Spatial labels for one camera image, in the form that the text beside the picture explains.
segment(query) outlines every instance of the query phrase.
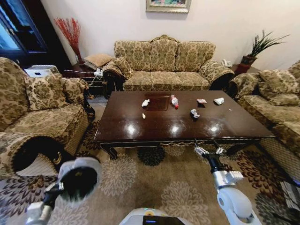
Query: white wall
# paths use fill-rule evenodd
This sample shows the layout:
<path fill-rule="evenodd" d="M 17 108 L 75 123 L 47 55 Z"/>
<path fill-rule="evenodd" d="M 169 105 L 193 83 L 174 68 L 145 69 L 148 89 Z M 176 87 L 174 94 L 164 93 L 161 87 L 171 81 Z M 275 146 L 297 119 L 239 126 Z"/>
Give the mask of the white wall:
<path fill-rule="evenodd" d="M 151 40 L 167 34 L 180 41 L 211 41 L 214 59 L 239 63 L 262 29 L 290 34 L 286 43 L 258 55 L 258 69 L 286 69 L 300 59 L 300 0 L 192 0 L 188 14 L 145 12 L 146 0 L 42 0 L 53 22 L 74 17 L 82 27 L 80 50 L 113 54 L 116 40 Z M 54 25 L 71 62 L 75 55 Z"/>

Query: floral sofa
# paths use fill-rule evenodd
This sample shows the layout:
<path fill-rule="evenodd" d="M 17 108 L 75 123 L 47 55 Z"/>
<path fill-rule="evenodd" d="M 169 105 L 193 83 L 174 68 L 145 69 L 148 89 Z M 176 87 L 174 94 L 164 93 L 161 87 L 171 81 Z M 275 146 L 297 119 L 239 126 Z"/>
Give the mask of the floral sofa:
<path fill-rule="evenodd" d="M 117 58 L 103 67 L 103 76 L 116 90 L 220 90 L 234 73 L 211 60 L 214 51 L 210 42 L 179 42 L 167 35 L 117 41 Z"/>
<path fill-rule="evenodd" d="M 276 139 L 263 139 L 261 146 L 300 181 L 300 61 L 288 71 L 238 75 L 228 94 L 275 134 Z"/>
<path fill-rule="evenodd" d="M 1 178 L 52 174 L 63 162 L 74 158 L 94 111 L 84 99 L 87 83 L 59 76 L 61 92 L 65 95 L 64 106 L 33 111 L 24 81 L 27 74 L 13 61 L 0 58 Z M 52 84 L 34 85 L 37 94 L 50 96 Z M 57 104 L 56 97 L 49 101 Z"/>

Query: picture frame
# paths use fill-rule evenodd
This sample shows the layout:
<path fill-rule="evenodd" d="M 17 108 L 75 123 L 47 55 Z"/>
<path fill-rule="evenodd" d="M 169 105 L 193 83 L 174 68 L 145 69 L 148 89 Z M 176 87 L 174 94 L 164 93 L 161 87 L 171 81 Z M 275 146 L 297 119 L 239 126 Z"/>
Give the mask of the picture frame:
<path fill-rule="evenodd" d="M 192 0 L 146 0 L 146 12 L 188 13 Z"/>

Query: floral rug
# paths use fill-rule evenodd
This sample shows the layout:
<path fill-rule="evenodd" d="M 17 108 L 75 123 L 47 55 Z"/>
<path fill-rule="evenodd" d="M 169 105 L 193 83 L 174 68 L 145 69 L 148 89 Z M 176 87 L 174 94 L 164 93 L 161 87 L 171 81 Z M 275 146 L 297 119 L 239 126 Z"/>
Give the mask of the floral rug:
<path fill-rule="evenodd" d="M 79 207 L 57 199 L 49 224 L 117 225 L 131 210 L 140 207 L 160 209 L 194 225 L 228 224 L 217 202 L 210 166 L 194 153 L 192 146 L 117 149 L 119 158 L 110 161 L 92 142 L 105 104 L 93 107 L 97 117 L 78 155 L 100 159 L 102 181 L 93 196 Z M 232 157 L 223 156 L 221 161 L 228 169 L 243 173 L 245 179 L 238 188 L 250 199 L 262 224 L 289 224 L 273 213 L 296 220 L 287 209 L 280 187 L 285 174 L 263 152 L 249 146 Z M 1 180 L 0 225 L 24 224 L 26 207 L 41 200 L 45 187 L 55 180 L 53 176 Z"/>

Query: dark wooden coffee table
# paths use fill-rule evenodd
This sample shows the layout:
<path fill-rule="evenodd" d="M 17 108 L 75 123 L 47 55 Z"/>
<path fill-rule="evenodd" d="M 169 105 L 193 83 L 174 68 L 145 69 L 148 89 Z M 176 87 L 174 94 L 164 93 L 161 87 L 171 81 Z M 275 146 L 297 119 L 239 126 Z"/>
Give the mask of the dark wooden coffee table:
<path fill-rule="evenodd" d="M 170 95 L 179 100 L 179 108 L 170 103 Z M 142 102 L 150 99 L 146 108 Z M 204 98 L 205 106 L 196 99 Z M 213 100 L 224 98 L 222 105 Z M 200 117 L 190 114 L 196 109 Z M 117 159 L 117 147 L 147 147 L 202 144 L 234 144 L 227 153 L 274 137 L 260 122 L 220 90 L 202 91 L 120 91 L 113 92 L 101 118 L 94 141 Z"/>

